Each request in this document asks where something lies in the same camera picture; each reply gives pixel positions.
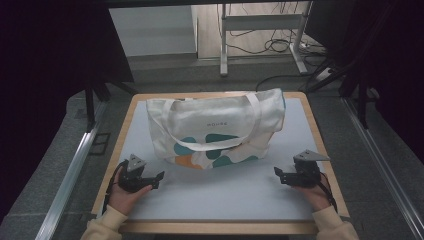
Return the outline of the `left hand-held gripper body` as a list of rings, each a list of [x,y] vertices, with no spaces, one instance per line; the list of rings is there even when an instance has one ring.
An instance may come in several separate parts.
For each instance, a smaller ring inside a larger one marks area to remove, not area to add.
[[[122,169],[118,179],[118,185],[125,191],[135,193],[148,185],[154,185],[153,178],[143,178],[142,173],[146,162],[131,154],[128,159],[121,163]]]

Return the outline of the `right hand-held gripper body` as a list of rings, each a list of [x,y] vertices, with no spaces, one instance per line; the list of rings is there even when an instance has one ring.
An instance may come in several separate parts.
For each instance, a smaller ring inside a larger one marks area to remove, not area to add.
[[[321,181],[318,162],[329,161],[330,158],[312,150],[305,150],[295,155],[293,160],[296,172],[283,174],[284,177],[290,178],[289,186],[313,188]]]

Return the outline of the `white canvas tote bag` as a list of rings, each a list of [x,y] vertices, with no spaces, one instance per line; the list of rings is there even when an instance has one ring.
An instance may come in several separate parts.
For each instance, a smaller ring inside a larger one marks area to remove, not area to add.
[[[210,169],[263,158],[284,123],[279,89],[242,96],[146,101],[150,135],[158,158]]]

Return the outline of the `person's left hand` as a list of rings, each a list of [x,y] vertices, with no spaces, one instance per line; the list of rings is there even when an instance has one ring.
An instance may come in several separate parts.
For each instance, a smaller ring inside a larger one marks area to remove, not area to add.
[[[122,189],[118,181],[119,176],[116,175],[112,184],[108,205],[121,214],[128,216],[138,200],[152,190],[152,186],[148,185],[135,193],[130,193]]]

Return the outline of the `person's right hand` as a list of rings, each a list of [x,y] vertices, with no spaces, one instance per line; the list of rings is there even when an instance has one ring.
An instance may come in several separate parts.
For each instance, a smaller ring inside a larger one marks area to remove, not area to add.
[[[303,194],[315,212],[331,206],[327,195],[319,186],[315,186],[314,188],[303,188],[295,186],[295,189]]]

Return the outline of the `black metal stand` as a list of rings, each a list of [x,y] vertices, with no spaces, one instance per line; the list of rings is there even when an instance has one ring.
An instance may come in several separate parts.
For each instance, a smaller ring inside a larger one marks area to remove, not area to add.
[[[323,88],[324,86],[334,82],[335,80],[343,78],[343,81],[338,89],[338,93],[342,98],[349,98],[354,93],[354,91],[357,91],[357,118],[362,124],[362,126],[367,129],[368,125],[366,121],[366,106],[368,102],[375,101],[376,97],[368,97],[368,82],[366,76],[367,72],[363,64],[359,60],[354,60],[349,64],[334,71],[320,82],[311,86],[306,84],[305,88],[303,89],[303,92],[315,92]]]
[[[96,95],[97,98],[101,102],[108,102],[111,98],[111,93],[106,86],[107,83],[110,83],[124,92],[129,93],[131,96],[134,96],[138,93],[138,91],[127,84],[113,80],[111,78],[105,78],[103,80],[94,80],[89,79],[85,82],[85,102],[86,102],[86,113],[87,113],[87,127],[86,132],[89,133],[94,129],[96,124],[95,120],[95,110],[94,110],[94,97]]]

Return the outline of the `white power strip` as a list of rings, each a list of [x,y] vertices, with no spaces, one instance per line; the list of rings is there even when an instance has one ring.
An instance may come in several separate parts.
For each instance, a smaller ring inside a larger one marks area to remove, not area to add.
[[[322,81],[322,80],[326,79],[327,77],[329,77],[333,72],[334,72],[334,70],[332,68],[327,67],[326,69],[324,69],[321,73],[319,73],[316,76],[316,80]]]

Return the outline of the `dark curtain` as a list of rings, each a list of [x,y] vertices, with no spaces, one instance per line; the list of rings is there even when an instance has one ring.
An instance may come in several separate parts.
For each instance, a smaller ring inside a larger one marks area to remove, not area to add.
[[[375,90],[377,110],[424,163],[424,0],[315,0],[306,34],[347,69],[339,93]]]
[[[131,78],[107,5],[0,0],[0,223],[50,146],[68,99]]]

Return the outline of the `aluminium floor rail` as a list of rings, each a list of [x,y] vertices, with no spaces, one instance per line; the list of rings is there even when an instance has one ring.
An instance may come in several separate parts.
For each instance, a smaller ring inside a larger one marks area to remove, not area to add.
[[[366,129],[357,117],[357,110],[354,105],[345,98],[341,99],[348,115],[355,126],[360,138],[371,156],[377,170],[379,171],[383,181],[385,182],[389,192],[391,193],[396,205],[398,206],[402,216],[404,217],[408,227],[410,228],[416,240],[424,240],[424,220],[418,213],[416,207],[400,185],[394,172],[389,167],[386,158],[375,142],[372,134]]]
[[[63,181],[61,182],[44,221],[35,237],[35,240],[51,240],[54,236],[62,214],[78,180],[79,174],[88,156],[91,145],[98,132],[107,106],[108,104],[105,102],[101,102],[98,105],[94,115],[95,122],[93,128],[83,135],[67,172],[64,175]]]

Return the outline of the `white metal desk frame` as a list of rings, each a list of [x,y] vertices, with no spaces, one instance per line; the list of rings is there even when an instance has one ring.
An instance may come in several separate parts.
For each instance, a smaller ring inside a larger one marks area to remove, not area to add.
[[[247,30],[296,30],[296,37],[289,44],[290,52],[297,65],[299,73],[306,75],[307,68],[300,56],[300,42],[307,24],[312,1],[307,1],[301,13],[281,15],[228,16],[226,5],[221,4],[221,49],[220,75],[228,75],[227,32]]]

